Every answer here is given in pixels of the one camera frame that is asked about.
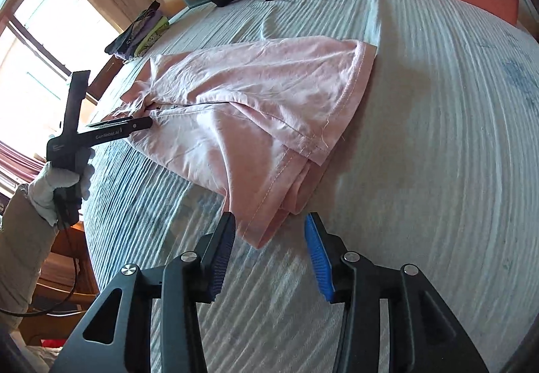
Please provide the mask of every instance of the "white glove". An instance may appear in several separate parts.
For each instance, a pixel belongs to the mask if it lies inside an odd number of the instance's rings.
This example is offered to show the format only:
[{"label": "white glove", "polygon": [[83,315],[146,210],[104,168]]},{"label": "white glove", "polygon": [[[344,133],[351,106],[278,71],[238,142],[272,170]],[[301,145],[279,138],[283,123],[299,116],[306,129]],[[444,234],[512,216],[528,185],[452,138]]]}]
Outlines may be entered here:
[{"label": "white glove", "polygon": [[[90,159],[94,155],[95,151],[92,150]],[[87,165],[80,180],[80,190],[84,200],[90,198],[90,178],[94,172],[94,167]],[[28,200],[41,218],[45,219],[51,226],[54,226],[58,221],[55,204],[52,200],[55,189],[69,188],[78,183],[79,178],[77,173],[53,168],[51,163],[47,162],[36,179],[28,185]]]}]

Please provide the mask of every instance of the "silver bolt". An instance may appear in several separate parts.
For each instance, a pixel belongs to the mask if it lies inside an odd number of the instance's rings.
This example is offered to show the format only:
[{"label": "silver bolt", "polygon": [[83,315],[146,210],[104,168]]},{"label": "silver bolt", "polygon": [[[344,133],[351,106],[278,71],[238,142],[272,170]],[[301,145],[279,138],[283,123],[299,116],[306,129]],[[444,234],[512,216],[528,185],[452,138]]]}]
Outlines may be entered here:
[{"label": "silver bolt", "polygon": [[357,262],[359,261],[359,253],[356,253],[355,251],[348,251],[344,254],[344,260],[346,262]]},{"label": "silver bolt", "polygon": [[184,262],[193,262],[193,260],[195,260],[197,258],[197,254],[193,251],[186,251],[183,255],[182,255],[182,261]]},{"label": "silver bolt", "polygon": [[415,265],[408,264],[404,267],[404,272],[409,276],[415,276],[419,273],[419,268]]},{"label": "silver bolt", "polygon": [[136,265],[135,264],[125,264],[123,267],[122,267],[122,274],[124,276],[130,276],[134,273],[136,273]]}]

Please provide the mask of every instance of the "bed sheet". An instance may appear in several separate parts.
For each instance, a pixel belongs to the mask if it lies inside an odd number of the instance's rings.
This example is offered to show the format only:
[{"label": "bed sheet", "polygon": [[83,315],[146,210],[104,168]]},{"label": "bed sheet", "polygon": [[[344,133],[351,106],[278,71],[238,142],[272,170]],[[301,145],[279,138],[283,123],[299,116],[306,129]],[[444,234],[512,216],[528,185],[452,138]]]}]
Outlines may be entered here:
[{"label": "bed sheet", "polygon": [[[539,311],[539,45],[457,0],[242,0],[182,13],[151,54],[309,35],[372,43],[375,66],[304,214],[260,250],[237,240],[222,293],[199,307],[209,372],[331,371],[342,306],[317,290],[307,211],[377,265],[417,264],[500,371]],[[145,59],[122,69],[96,118]],[[96,152],[84,215],[101,288],[123,264],[163,265],[214,228],[221,196],[124,141]],[[154,313],[160,371],[159,302]],[[386,319],[382,339],[386,369]]]}]

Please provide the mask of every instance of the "black cable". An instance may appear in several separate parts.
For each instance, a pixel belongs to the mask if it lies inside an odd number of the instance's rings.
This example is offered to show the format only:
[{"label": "black cable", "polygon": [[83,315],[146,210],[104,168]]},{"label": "black cable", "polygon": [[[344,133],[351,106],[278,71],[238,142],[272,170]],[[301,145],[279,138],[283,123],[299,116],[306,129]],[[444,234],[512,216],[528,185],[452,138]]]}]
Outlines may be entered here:
[{"label": "black cable", "polygon": [[[66,233],[66,240],[67,240],[67,244],[69,246],[69,251],[71,252],[71,256],[73,256],[74,255],[73,246],[71,245],[71,240],[69,239],[69,234],[67,233],[67,231],[70,228],[71,228],[70,226],[67,226],[63,230]],[[37,311],[37,312],[25,312],[23,314],[17,314],[15,312],[10,312],[8,310],[4,310],[4,309],[0,308],[0,313],[10,315],[11,317],[26,318],[26,317],[39,317],[41,315],[47,315],[50,312],[54,312],[58,307],[62,306],[64,303],[68,302],[68,300],[71,298],[71,296],[75,293],[76,286],[77,286],[77,284],[79,282],[79,271],[77,269],[76,259],[75,258],[73,258],[73,268],[75,270],[75,281],[73,283],[73,288],[71,288],[71,291],[66,296],[66,298],[64,298],[64,300],[60,301],[59,303],[56,303],[56,305],[52,306],[51,308],[40,310],[40,311]]]}]

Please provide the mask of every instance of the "beige sleeve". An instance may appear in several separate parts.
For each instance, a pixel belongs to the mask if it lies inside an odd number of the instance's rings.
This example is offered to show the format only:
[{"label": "beige sleeve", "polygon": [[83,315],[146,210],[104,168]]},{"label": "beige sleeve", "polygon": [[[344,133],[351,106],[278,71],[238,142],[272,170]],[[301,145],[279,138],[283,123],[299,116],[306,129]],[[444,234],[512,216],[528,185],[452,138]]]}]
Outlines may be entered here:
[{"label": "beige sleeve", "polygon": [[[26,312],[56,234],[56,228],[26,199],[26,186],[20,186],[6,207],[0,229],[0,308]],[[21,319],[0,313],[0,322],[12,331]]]}]

